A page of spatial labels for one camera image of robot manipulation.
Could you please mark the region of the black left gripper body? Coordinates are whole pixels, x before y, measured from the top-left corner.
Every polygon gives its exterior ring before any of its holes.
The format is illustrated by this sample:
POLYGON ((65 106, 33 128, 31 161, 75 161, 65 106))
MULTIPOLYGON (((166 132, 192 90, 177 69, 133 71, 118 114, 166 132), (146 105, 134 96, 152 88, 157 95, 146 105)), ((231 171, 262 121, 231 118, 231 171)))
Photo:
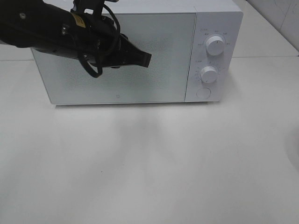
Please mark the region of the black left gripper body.
POLYGON ((102 67, 120 37, 120 24, 115 15, 101 12, 78 14, 63 9, 47 9, 41 25, 35 28, 32 48, 46 54, 79 60, 84 68, 102 67))

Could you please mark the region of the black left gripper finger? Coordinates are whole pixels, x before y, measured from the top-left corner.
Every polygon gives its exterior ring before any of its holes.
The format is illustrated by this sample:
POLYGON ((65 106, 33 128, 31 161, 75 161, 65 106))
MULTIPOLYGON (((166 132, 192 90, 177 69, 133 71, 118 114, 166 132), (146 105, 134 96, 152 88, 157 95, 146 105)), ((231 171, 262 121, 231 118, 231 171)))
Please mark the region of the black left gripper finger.
POLYGON ((147 68, 150 64, 151 54, 138 49, 124 34, 120 34, 114 51, 102 60, 103 67, 122 67, 138 65, 147 68))

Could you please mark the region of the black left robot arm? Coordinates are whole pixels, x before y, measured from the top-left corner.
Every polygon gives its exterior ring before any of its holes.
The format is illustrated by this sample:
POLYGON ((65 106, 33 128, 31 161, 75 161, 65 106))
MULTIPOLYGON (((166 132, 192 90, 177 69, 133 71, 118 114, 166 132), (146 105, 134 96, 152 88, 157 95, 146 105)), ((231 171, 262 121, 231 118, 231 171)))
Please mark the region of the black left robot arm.
POLYGON ((72 58, 98 68, 148 67, 151 54, 138 49, 121 33, 104 0, 75 0, 65 10, 42 0, 3 0, 0 40, 18 48, 72 58))

